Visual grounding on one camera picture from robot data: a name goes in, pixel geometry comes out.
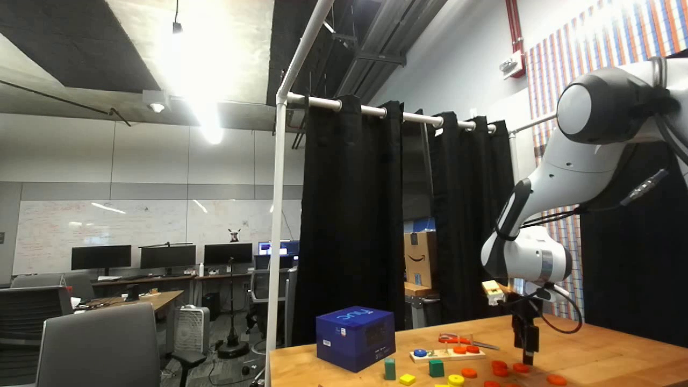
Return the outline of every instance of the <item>black curtain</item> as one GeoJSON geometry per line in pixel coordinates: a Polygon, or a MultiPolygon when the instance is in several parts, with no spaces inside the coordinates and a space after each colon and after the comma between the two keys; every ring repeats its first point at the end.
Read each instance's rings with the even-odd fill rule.
{"type": "Polygon", "coordinates": [[[587,206],[615,206],[661,168],[670,175],[642,199],[580,216],[586,320],[688,346],[688,191],[671,147],[628,145],[609,188],[587,206]]]}
{"type": "Polygon", "coordinates": [[[317,339],[317,315],[366,305],[405,320],[403,112],[361,115],[355,96],[343,112],[309,109],[294,343],[317,339]]]}
{"type": "Polygon", "coordinates": [[[479,260],[482,243],[515,187],[510,133],[504,123],[489,133],[485,115],[475,129],[459,126],[456,114],[445,118],[443,134],[431,140],[432,216],[436,221],[436,266],[441,320],[489,315],[479,260]]]}

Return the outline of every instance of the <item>robotic arm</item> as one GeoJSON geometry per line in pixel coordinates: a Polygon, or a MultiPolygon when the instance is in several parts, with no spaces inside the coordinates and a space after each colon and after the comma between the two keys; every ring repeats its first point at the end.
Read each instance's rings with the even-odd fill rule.
{"type": "MultiPolygon", "coordinates": [[[[572,81],[558,103],[558,131],[538,169],[516,183],[494,231],[482,246],[482,263],[500,278],[529,278],[552,287],[572,270],[572,257],[546,227],[528,227],[535,212],[586,203],[610,183],[628,142],[664,140],[688,162],[688,59],[651,59],[627,68],[601,68],[572,81]]],[[[624,202],[642,197],[651,175],[624,202]]],[[[510,298],[515,343],[523,361],[538,350],[541,301],[510,298]]]]}

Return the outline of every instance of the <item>ceiling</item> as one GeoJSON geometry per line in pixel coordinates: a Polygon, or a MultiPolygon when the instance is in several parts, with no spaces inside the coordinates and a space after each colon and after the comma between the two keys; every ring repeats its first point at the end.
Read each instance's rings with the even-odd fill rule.
{"type": "MultiPolygon", "coordinates": [[[[219,126],[271,131],[273,94],[315,3],[2,0],[0,112],[198,124],[191,106],[206,103],[219,126]],[[155,114],[145,94],[169,106],[155,114]]],[[[292,89],[371,100],[443,3],[335,0],[292,89]]]]}

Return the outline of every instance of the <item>blue box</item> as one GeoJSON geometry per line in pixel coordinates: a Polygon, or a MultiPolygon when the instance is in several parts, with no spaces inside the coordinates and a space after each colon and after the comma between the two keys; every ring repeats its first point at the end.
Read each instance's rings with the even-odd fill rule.
{"type": "Polygon", "coordinates": [[[392,354],[394,313],[372,306],[346,306],[317,318],[317,352],[351,371],[392,354]]]}

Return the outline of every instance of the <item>cardboard box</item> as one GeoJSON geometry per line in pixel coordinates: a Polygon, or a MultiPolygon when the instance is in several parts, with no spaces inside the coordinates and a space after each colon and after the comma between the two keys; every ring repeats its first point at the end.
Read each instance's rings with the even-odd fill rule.
{"type": "Polygon", "coordinates": [[[394,313],[372,306],[346,306],[317,318],[317,354],[351,371],[392,354],[394,313]]]}
{"type": "Polygon", "coordinates": [[[405,233],[406,281],[432,287],[434,272],[434,231],[405,233]]]}

